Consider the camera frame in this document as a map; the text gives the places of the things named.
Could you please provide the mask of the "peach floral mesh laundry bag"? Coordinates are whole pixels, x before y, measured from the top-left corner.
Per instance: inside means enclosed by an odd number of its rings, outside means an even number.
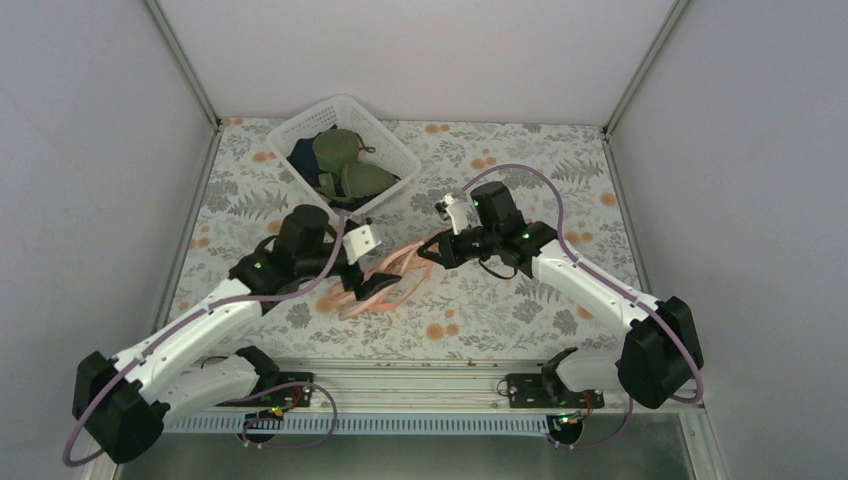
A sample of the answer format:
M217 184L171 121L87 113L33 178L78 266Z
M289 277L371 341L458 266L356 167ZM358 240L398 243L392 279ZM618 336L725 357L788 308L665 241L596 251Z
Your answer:
M334 285L324 297L342 321L365 313L386 313L407 300L430 278L435 263L424 259L418 249L433 236L416 240L393 251L366 274L366 280L376 292L365 299L357 299L352 291L345 291L341 283Z

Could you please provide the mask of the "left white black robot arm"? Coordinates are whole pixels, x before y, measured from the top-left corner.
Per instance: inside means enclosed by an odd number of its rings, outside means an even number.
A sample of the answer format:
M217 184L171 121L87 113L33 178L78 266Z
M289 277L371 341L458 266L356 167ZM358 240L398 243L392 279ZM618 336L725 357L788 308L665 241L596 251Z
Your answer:
M65 465L81 432L102 453L125 463L147 451L164 429L220 403L270 402L278 368L257 347L245 347L209 369L188 367L223 337L301 297L336 276L357 300L370 300L400 281L391 273L365 274L358 264L380 241L367 224L300 205L282 220L277 235L241 258L193 309L150 337L110 357L95 351L77 367L72 403L76 423L64 446Z

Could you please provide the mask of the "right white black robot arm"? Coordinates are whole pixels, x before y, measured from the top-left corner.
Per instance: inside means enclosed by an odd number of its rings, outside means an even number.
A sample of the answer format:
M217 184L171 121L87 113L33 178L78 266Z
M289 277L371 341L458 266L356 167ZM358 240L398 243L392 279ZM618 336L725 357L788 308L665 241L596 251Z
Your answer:
M470 226L451 195L434 206L451 223L418 250L446 269L491 257L565 294L592 314L618 342L612 351L571 347L542 368L541 391L565 407L582 391L622 390L643 407L657 409L690 380L700 383L704 365L694 318L686 302L641 292L579 255L554 227L528 223L500 181L471 192L480 220Z

